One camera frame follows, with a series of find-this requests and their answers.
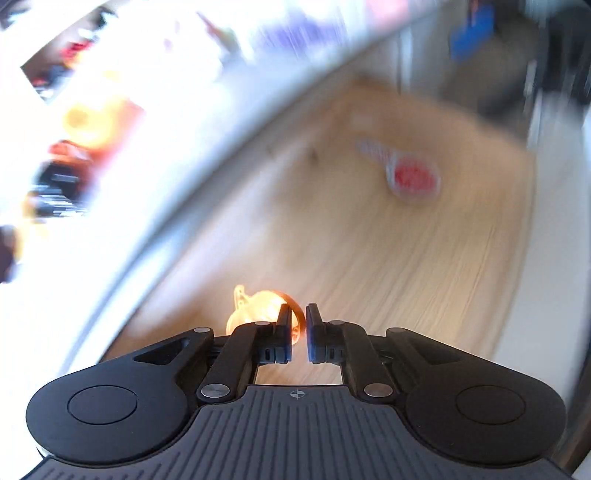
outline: crosshair marking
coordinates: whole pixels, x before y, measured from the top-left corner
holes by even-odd
[[[306,394],[302,392],[302,390],[294,390],[293,392],[289,392],[288,395],[290,397],[295,398],[296,400],[299,400],[306,396]]]

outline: wooden cutting board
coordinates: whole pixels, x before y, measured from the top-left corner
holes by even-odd
[[[441,193],[408,205],[370,139],[433,159]],[[402,326],[480,356],[493,351],[525,254],[534,158],[472,115],[356,82],[269,147],[229,192],[169,275],[107,352],[113,358],[196,326],[225,334],[233,289],[287,293],[325,320],[384,335]],[[340,383],[311,365],[305,341],[259,383]]]

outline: ribbed black surface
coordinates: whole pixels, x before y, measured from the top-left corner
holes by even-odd
[[[305,393],[294,398],[291,392]],[[396,412],[346,387],[248,387],[238,401],[203,407],[168,449],[133,465],[82,468],[44,460],[30,480],[569,478],[546,460],[508,469],[454,463],[418,443]]]

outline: red and white object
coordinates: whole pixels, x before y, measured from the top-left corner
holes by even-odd
[[[439,194],[439,170],[423,155],[397,152],[374,140],[357,142],[357,149],[384,165],[388,185],[401,200],[420,202]]]
[[[386,165],[386,178],[394,194],[406,202],[434,199],[441,188],[435,164],[415,154],[394,155]]]

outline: red item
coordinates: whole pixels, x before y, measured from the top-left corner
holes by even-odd
[[[61,49],[60,55],[62,60],[71,60],[76,56],[78,52],[86,50],[93,44],[90,40],[84,40],[81,42],[70,42],[66,48]]]
[[[427,193],[437,186],[437,179],[429,168],[409,157],[398,160],[394,170],[394,181],[412,192]]]

